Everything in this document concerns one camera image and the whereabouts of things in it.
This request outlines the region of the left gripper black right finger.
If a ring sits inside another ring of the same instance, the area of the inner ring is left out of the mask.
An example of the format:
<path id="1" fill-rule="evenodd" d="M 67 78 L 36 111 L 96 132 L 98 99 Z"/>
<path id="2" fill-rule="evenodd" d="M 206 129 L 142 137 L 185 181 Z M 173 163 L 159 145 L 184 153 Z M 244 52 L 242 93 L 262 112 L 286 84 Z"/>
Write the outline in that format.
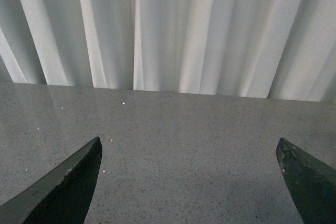
<path id="1" fill-rule="evenodd" d="M 335 223 L 335 169 L 281 138 L 276 157 L 304 223 Z"/>

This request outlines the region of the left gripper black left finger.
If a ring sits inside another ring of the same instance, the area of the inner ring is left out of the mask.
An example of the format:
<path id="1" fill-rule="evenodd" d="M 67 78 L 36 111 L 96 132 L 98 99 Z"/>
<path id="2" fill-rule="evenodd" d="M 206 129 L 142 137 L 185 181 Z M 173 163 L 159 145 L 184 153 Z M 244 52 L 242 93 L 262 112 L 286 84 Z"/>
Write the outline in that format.
<path id="1" fill-rule="evenodd" d="M 84 223 L 95 192 L 102 144 L 95 137 L 1 205 L 1 223 Z"/>

